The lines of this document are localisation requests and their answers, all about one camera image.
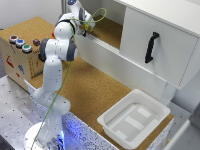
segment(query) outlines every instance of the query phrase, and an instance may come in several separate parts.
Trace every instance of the black handle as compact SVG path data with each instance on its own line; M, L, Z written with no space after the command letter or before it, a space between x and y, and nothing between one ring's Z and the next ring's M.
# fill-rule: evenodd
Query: black handle
M153 60L153 57L151 56L152 50L153 50L153 45L154 45L154 40L156 38L158 38L160 35L156 32L153 32L153 36L151 37L150 41L149 41L149 45L147 48L147 53L146 53L146 57L145 57L145 63L148 64L149 62L151 62Z

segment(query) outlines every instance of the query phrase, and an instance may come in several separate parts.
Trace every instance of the white countertop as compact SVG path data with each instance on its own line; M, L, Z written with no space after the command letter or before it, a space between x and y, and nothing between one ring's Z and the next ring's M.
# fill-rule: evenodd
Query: white countertop
M115 1L200 37L200 5L187 0Z

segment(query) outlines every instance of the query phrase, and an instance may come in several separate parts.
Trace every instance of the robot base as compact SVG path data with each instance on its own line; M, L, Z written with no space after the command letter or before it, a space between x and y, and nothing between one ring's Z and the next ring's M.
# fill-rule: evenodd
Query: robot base
M42 125L42 122L35 124L26 132L25 137L24 137L24 150L31 150L34 138L36 137L41 125ZM36 141L33 145L32 150L49 150L49 148L47 146L42 146L38 141Z

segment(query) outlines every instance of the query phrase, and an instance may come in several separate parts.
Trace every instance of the white cabinet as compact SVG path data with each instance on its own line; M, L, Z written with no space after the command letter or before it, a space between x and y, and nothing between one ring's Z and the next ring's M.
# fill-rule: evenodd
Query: white cabinet
M158 33L159 37L154 40L151 53L153 60L145 63L153 32ZM180 87L198 39L197 36L127 7L120 54Z

